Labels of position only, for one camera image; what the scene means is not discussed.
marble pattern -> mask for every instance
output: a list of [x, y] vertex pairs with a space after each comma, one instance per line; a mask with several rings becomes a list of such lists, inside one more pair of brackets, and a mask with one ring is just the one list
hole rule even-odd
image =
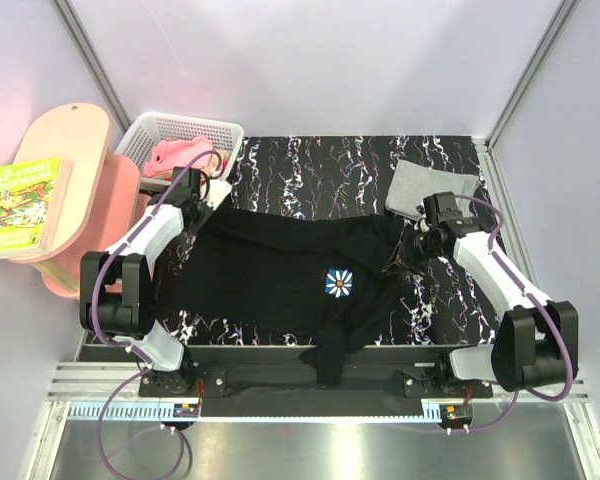
[[[479, 175], [476, 197], [488, 200], [470, 137], [264, 137], [244, 139], [232, 174], [238, 208], [306, 220], [383, 213], [396, 162]], [[491, 212], [471, 207], [490, 225]], [[171, 286], [195, 238], [183, 234], [156, 266], [158, 318], [188, 344], [305, 345], [310, 338], [261, 331], [227, 319], [168, 309]], [[499, 319], [483, 292], [453, 260], [432, 261], [425, 276], [404, 280], [400, 307], [377, 345], [476, 344], [494, 339]]]

white wall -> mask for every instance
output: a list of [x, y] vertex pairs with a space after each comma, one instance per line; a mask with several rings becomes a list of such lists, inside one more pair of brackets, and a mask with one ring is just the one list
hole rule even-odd
[[[0, 164], [38, 115], [69, 102], [103, 105], [50, 2], [0, 0]], [[0, 480], [22, 478], [55, 366], [81, 333], [75, 302], [33, 268], [0, 261]]]
[[247, 135], [493, 127], [559, 0], [72, 0], [131, 116]]
[[600, 423], [600, 0], [580, 3], [495, 151], [540, 286], [579, 310]]

gray towel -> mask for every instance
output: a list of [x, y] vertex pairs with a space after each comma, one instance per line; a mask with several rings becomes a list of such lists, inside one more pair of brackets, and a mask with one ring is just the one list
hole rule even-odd
[[[396, 215], [417, 220], [422, 216], [417, 207], [425, 197], [441, 192], [473, 195], [479, 181], [475, 175], [441, 172], [399, 160], [385, 207]], [[468, 217], [473, 215], [469, 203], [469, 200], [458, 199], [458, 208]]]

black cloth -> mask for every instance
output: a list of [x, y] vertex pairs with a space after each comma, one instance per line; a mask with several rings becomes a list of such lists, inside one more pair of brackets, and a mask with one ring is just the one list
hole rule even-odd
[[[345, 353], [372, 343], [399, 301], [400, 276], [382, 269], [403, 227], [379, 215], [305, 221], [221, 208], [198, 232], [171, 308], [313, 337], [300, 358], [336, 384]], [[336, 298], [327, 285], [338, 274]]]

white laundry basket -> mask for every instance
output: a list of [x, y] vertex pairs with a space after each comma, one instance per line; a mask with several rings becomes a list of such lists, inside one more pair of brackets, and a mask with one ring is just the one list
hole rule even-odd
[[229, 150], [231, 156], [220, 178], [226, 179], [236, 162], [244, 129], [235, 123], [216, 122], [203, 118], [147, 112], [140, 115], [129, 127], [115, 153], [130, 158], [142, 172], [145, 162], [151, 159], [151, 150], [165, 138], [193, 140], [205, 136], [218, 150]]

